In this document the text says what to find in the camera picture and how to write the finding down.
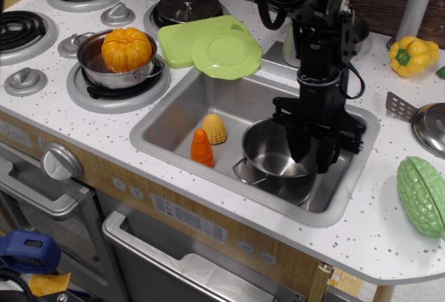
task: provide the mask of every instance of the sink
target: sink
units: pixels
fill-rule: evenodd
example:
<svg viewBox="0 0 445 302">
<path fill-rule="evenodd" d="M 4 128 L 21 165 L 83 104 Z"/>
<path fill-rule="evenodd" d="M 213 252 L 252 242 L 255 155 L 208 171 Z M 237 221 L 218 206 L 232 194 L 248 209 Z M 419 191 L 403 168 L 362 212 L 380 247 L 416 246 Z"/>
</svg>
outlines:
<svg viewBox="0 0 445 302">
<path fill-rule="evenodd" d="M 349 203 L 380 131 L 380 123 L 369 111 L 347 105 L 346 110 L 367 128 L 362 137 L 362 151 L 356 155 L 343 150 L 328 172 L 317 175 L 308 199 L 296 205 L 291 199 L 240 181 L 233 171 L 243 157 L 244 131 L 252 123 L 272 116 L 275 111 L 272 99 L 278 96 L 298 97 L 298 89 L 257 75 L 234 81 L 214 79 L 192 68 L 131 130 L 130 141 L 142 152 L 303 223 L 331 225 L 341 218 Z M 195 130 L 210 113 L 221 117 L 228 133 L 224 143 L 212 145 L 214 168 L 189 158 Z"/>
</svg>

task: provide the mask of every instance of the yellow toy bell pepper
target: yellow toy bell pepper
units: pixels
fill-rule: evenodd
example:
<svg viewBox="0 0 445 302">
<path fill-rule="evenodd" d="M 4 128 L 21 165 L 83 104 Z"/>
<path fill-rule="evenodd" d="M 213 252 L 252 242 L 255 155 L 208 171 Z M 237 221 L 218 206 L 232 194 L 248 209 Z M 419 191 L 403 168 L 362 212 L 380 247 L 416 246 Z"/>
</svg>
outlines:
<svg viewBox="0 0 445 302">
<path fill-rule="evenodd" d="M 440 58 L 439 46 L 414 36 L 405 36 L 389 50 L 391 68 L 402 77 L 420 74 Z"/>
</svg>

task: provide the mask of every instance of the green cutting board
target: green cutting board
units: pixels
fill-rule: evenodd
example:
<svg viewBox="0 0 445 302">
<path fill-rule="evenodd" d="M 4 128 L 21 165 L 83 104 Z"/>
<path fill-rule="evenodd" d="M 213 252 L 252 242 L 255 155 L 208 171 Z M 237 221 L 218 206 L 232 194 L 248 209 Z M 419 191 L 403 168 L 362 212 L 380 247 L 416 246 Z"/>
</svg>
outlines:
<svg viewBox="0 0 445 302">
<path fill-rule="evenodd" d="M 193 66 L 191 57 L 193 43 L 202 34 L 214 29 L 238 29 L 249 34 L 248 28 L 233 15 L 164 26 L 159 29 L 158 39 L 168 66 L 172 69 Z"/>
</svg>

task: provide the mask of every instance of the blue object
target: blue object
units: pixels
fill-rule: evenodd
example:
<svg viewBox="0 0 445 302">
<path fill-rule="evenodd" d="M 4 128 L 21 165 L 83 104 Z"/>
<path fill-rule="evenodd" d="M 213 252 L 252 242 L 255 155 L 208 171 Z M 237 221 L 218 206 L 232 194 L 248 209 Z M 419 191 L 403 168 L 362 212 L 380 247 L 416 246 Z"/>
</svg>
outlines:
<svg viewBox="0 0 445 302">
<path fill-rule="evenodd" d="M 19 273 L 53 273 L 61 251 L 52 237 L 39 232 L 14 230 L 0 239 L 0 268 Z"/>
</svg>

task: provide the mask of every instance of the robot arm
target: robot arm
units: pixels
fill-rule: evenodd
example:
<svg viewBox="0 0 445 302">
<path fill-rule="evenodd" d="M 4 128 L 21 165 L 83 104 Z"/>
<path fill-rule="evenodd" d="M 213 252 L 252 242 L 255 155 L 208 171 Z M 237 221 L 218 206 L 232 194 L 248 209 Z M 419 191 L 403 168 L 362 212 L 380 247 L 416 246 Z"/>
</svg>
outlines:
<svg viewBox="0 0 445 302">
<path fill-rule="evenodd" d="M 298 145 L 309 137 L 319 140 L 318 172 L 337 161 L 340 150 L 358 154 L 366 127 L 344 105 L 350 59 L 355 52 L 355 12 L 349 0 L 255 0 L 265 27 L 278 29 L 291 19 L 300 59 L 299 98 L 276 97 L 275 122 L 286 127 L 291 154 L 299 161 L 308 152 Z M 277 13 L 273 21 L 269 9 Z"/>
</svg>

